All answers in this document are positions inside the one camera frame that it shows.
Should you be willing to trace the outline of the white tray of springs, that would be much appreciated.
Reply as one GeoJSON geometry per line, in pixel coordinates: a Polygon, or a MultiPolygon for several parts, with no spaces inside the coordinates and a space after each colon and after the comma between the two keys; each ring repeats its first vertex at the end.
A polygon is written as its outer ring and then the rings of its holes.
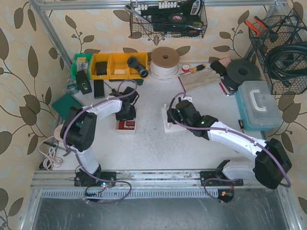
{"type": "Polygon", "coordinates": [[[124,114],[123,111],[115,113],[115,126],[114,130],[118,134],[132,135],[136,132],[136,115],[137,108],[135,106],[130,106],[130,111],[124,114]]]}

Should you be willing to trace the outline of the white peg base plate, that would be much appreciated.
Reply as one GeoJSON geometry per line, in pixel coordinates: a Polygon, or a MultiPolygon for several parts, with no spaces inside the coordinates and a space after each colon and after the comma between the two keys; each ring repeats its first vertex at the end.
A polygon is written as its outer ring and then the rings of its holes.
{"type": "Polygon", "coordinates": [[[164,132],[165,133],[175,133],[175,132],[183,132],[186,131],[187,129],[179,126],[177,124],[173,124],[171,122],[168,122],[168,117],[167,117],[167,110],[168,106],[165,103],[164,106],[161,108],[162,112],[162,119],[163,119],[163,125],[164,125],[164,132]]]}

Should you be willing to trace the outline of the beige work glove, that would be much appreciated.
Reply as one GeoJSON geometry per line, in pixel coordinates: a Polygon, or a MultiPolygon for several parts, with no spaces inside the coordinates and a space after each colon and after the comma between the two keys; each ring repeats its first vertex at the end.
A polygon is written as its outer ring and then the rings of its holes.
{"type": "Polygon", "coordinates": [[[212,68],[204,68],[194,73],[179,76],[179,81],[184,89],[184,92],[189,92],[209,84],[220,83],[221,78],[220,74],[218,74],[212,68]]]}

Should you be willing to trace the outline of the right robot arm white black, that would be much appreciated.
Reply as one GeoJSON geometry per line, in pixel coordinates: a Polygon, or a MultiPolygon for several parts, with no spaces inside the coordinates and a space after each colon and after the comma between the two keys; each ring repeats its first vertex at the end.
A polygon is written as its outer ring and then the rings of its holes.
{"type": "Polygon", "coordinates": [[[282,185],[282,180],[286,180],[285,187],[291,186],[287,173],[292,163],[279,140],[267,141],[238,132],[213,116],[201,115],[188,100],[180,101],[174,108],[169,107],[166,114],[173,124],[186,128],[197,137],[222,143],[251,161],[249,164],[227,162],[222,172],[229,180],[251,177],[269,189],[276,189],[282,185]]]}

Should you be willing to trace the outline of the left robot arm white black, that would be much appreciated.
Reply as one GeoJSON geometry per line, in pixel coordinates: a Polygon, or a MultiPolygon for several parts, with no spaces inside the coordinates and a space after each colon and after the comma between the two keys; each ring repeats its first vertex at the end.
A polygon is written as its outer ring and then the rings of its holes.
{"type": "Polygon", "coordinates": [[[132,87],[123,92],[112,90],[109,97],[89,107],[72,106],[60,132],[64,146],[73,151],[83,171],[97,177],[100,164],[94,156],[94,141],[98,119],[115,114],[116,121],[133,121],[136,118],[135,103],[139,94],[132,87]]]}

